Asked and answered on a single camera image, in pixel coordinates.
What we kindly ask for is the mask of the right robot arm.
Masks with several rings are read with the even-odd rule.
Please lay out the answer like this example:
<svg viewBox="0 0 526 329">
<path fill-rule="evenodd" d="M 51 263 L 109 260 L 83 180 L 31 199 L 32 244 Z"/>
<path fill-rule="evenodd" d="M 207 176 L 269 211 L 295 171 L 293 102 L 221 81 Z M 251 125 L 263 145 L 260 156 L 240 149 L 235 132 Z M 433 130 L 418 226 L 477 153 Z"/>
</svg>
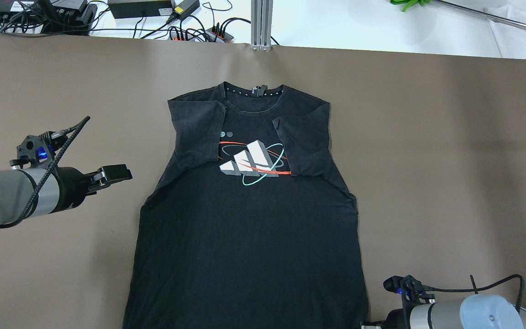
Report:
<svg viewBox="0 0 526 329">
<path fill-rule="evenodd" d="M 462 300 L 407 305 L 384 321 L 361 322 L 361 329 L 526 329 L 526 308 L 497 294 L 474 294 Z"/>
</svg>

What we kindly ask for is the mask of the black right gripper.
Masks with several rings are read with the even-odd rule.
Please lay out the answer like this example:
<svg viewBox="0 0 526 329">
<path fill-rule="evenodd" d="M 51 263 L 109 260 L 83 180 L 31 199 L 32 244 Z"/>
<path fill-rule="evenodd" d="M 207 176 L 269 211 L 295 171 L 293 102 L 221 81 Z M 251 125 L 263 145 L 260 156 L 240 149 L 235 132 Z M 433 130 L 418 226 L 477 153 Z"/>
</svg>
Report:
<svg viewBox="0 0 526 329">
<path fill-rule="evenodd" d="M 361 321 L 362 329 L 411 329 L 410 316 L 412 309 L 395 309 L 389 312 L 385 320 Z"/>
</svg>

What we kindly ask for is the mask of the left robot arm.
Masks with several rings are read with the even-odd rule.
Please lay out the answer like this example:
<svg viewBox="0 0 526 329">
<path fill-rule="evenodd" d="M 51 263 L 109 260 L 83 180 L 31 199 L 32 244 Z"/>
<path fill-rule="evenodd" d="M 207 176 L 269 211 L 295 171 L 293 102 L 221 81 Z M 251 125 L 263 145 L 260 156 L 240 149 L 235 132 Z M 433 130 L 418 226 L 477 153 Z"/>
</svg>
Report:
<svg viewBox="0 0 526 329">
<path fill-rule="evenodd" d="M 76 208 L 86 196 L 133 177 L 124 164 L 103 166 L 87 174 L 59 167 L 38 190 L 45 173 L 45 169 L 0 170 L 0 228 L 19 223 L 21 214 L 31 218 Z"/>
</svg>

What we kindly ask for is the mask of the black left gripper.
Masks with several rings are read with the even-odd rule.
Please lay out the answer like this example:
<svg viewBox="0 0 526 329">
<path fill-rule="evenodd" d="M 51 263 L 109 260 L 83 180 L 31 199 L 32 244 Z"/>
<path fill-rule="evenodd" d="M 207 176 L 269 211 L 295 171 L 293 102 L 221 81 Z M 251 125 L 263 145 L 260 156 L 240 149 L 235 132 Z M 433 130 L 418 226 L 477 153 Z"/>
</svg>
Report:
<svg viewBox="0 0 526 329">
<path fill-rule="evenodd" d="M 60 212 L 80 206 L 86 196 L 96 195 L 101 185 L 131 180 L 133 175 L 125 164 L 115 164 L 88 174 L 73 167 L 60 167 L 56 170 L 56 179 L 60 191 L 56 212 Z"/>
</svg>

